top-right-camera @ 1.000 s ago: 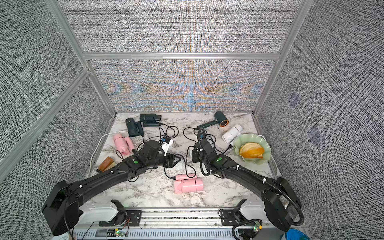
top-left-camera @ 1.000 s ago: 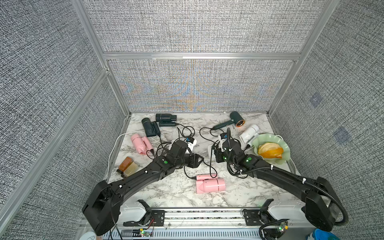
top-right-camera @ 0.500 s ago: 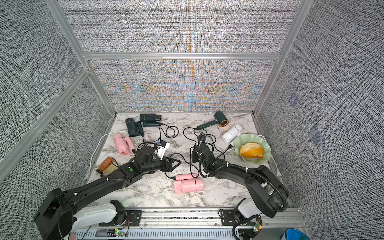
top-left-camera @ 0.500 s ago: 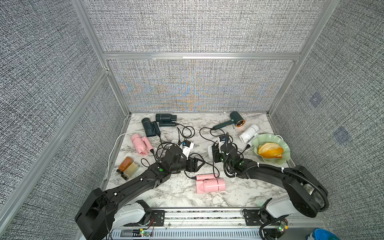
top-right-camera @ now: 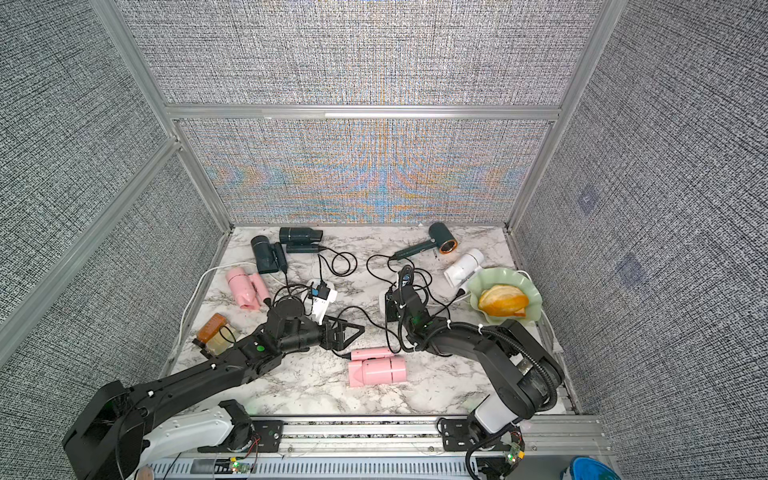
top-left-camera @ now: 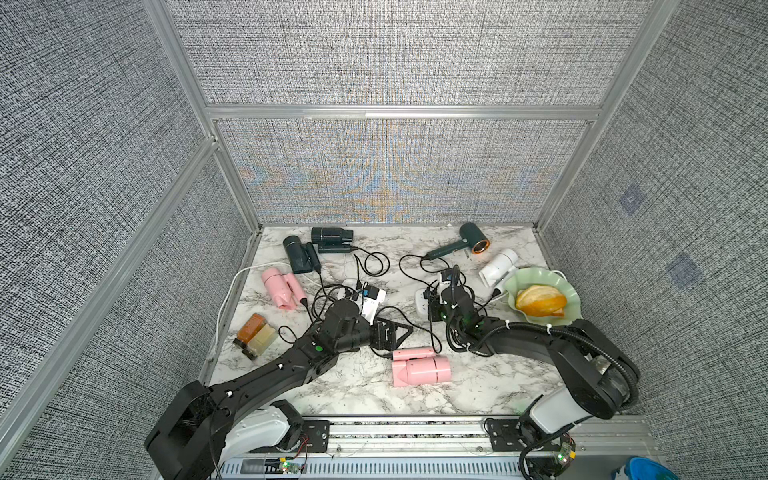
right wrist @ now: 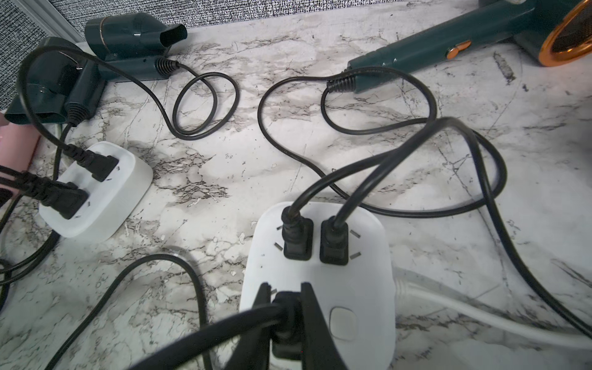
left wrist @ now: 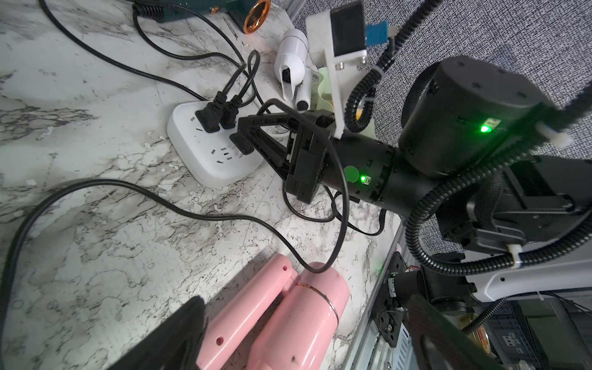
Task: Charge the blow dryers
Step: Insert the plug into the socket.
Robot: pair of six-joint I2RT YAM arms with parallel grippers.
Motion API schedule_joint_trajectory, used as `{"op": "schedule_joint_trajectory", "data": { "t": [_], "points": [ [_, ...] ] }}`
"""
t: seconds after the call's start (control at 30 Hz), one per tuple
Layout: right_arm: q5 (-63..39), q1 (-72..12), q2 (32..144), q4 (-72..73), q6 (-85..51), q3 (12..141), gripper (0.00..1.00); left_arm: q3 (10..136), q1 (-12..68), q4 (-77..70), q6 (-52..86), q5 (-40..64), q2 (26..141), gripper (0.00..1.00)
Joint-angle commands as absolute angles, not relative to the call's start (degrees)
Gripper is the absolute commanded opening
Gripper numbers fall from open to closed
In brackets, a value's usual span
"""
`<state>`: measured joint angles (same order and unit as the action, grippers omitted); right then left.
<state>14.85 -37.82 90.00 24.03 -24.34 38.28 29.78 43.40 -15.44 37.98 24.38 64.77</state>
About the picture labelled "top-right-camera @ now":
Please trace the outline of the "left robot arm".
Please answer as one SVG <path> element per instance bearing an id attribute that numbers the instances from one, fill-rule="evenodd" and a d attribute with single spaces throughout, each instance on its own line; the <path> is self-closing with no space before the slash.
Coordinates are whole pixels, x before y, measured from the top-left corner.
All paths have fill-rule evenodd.
<path id="1" fill-rule="evenodd" d="M 187 408 L 225 390 L 250 383 L 277 368 L 285 356 L 318 346 L 348 348 L 363 325 L 333 318 L 321 325 L 304 314 L 301 301 L 272 305 L 267 320 L 220 355 L 176 374 L 126 387 L 99 388 L 62 440 L 78 479 L 118 479 L 139 466 L 149 449 L 146 436 Z"/>

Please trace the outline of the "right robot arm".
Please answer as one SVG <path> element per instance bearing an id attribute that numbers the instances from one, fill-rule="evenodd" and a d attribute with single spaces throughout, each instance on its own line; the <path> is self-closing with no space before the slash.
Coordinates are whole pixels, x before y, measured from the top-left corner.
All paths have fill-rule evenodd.
<path id="1" fill-rule="evenodd" d="M 479 442 L 506 427 L 553 409 L 562 367 L 517 320 L 483 326 L 432 315 L 412 286 L 391 288 L 383 297 L 387 321 L 411 350 L 478 362 L 493 392 L 468 415 L 469 435 Z"/>

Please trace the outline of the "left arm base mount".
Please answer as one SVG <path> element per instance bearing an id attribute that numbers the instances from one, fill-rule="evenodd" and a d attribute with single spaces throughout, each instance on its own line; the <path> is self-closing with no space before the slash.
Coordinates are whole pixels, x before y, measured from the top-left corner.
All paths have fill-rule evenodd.
<path id="1" fill-rule="evenodd" d="M 285 423 L 274 419 L 252 419 L 236 400 L 218 404 L 229 415 L 232 426 L 229 434 L 219 443 L 197 448 L 198 453 L 276 453 L 282 440 Z"/>

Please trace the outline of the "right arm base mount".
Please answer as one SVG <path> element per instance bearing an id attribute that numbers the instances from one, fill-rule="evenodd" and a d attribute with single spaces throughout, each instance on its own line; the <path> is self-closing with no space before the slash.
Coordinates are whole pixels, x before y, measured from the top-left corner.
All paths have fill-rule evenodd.
<path id="1" fill-rule="evenodd" d="M 495 433 L 488 433 L 472 415 L 458 419 L 439 417 L 435 427 L 443 450 L 463 452 L 471 479 L 506 479 L 525 456 L 525 440 L 517 416 Z"/>

